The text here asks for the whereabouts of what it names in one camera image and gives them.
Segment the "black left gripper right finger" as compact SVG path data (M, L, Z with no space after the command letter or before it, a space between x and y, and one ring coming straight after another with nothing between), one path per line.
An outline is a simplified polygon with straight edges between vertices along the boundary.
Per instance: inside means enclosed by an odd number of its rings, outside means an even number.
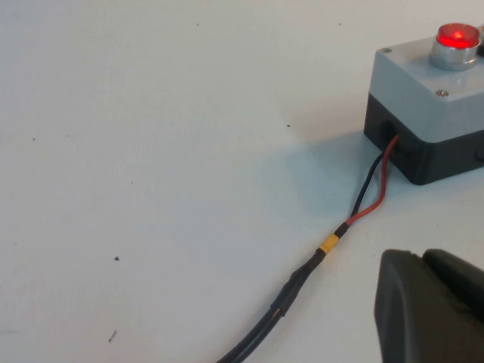
M483 321L483 270L445 250L427 250L423 260L473 315Z

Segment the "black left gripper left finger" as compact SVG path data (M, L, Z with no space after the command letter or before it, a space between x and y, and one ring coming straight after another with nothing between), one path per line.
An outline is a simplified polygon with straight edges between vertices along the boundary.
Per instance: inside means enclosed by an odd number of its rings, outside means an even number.
M483 321L423 256L403 250L382 254L374 317L384 362L483 360Z

